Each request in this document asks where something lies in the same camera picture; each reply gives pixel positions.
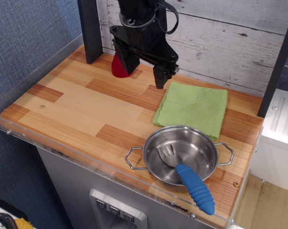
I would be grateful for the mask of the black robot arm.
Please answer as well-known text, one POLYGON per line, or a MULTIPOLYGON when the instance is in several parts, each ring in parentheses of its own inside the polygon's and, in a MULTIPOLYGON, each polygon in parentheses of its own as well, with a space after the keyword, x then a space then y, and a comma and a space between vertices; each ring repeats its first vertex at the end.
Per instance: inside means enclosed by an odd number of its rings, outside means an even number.
POLYGON ((178 17, 177 10, 164 0, 121 0, 119 7, 121 25, 110 27, 115 47, 113 75, 127 77, 144 60, 154 66, 155 85, 162 89, 179 69, 178 54, 166 41, 166 35, 178 27, 168 30, 166 12, 178 17))

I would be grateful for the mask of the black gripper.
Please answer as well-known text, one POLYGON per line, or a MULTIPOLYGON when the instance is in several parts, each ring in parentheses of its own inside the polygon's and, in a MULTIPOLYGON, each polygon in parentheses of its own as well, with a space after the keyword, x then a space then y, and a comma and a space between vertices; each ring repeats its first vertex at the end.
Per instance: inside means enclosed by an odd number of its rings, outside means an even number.
POLYGON ((115 53, 129 74, 139 65, 139 59, 156 64, 153 67, 155 85, 157 89, 163 89, 165 83, 179 71, 179 65, 175 63, 178 54, 156 24, 144 30, 114 25, 110 27, 110 33, 114 36, 115 53))

